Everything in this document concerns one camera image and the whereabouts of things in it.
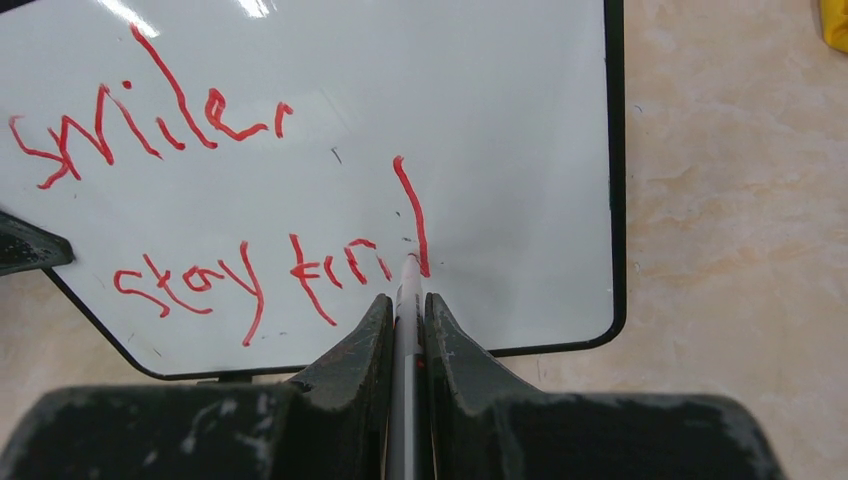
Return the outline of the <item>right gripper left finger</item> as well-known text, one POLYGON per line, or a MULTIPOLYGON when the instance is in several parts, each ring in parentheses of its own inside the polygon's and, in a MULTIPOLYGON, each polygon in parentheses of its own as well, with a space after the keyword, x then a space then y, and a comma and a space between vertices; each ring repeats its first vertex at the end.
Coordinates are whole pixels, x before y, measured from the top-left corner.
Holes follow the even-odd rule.
POLYGON ((67 387, 44 395, 1 455, 5 479, 376 479, 393 305, 282 383, 67 387))

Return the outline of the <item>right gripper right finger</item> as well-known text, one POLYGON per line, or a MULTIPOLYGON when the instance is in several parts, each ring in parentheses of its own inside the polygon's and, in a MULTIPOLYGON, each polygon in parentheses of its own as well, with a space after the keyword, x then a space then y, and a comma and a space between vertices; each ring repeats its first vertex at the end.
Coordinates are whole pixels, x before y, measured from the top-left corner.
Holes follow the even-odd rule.
POLYGON ((763 430, 723 396, 549 393, 430 293, 424 329, 441 479, 781 479, 763 430))

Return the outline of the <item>red whiteboard marker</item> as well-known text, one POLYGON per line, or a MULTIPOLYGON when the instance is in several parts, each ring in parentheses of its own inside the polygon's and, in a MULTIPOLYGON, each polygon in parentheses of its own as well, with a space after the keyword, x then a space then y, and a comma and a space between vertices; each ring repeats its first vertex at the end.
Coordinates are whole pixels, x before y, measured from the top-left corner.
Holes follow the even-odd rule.
POLYGON ((427 479, 431 475, 421 295, 420 264, 416 255, 409 254, 403 264, 395 302, 387 479, 427 479))

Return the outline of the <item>black framed whiteboard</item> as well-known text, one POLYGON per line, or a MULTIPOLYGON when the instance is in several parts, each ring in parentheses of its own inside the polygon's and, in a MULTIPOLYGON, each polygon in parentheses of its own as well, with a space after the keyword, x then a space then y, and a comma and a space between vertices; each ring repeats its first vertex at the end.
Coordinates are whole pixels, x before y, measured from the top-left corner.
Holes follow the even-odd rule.
POLYGON ((313 362, 409 255, 496 355, 626 318, 620 1, 1 6, 1 208, 139 371, 313 362))

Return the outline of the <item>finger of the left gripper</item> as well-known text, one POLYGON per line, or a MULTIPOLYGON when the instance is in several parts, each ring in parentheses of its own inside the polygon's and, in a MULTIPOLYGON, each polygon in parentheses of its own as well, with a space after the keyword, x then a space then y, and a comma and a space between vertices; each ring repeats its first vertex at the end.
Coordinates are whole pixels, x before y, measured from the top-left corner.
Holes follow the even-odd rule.
POLYGON ((69 241, 8 213, 1 212, 1 275, 72 263, 69 241))

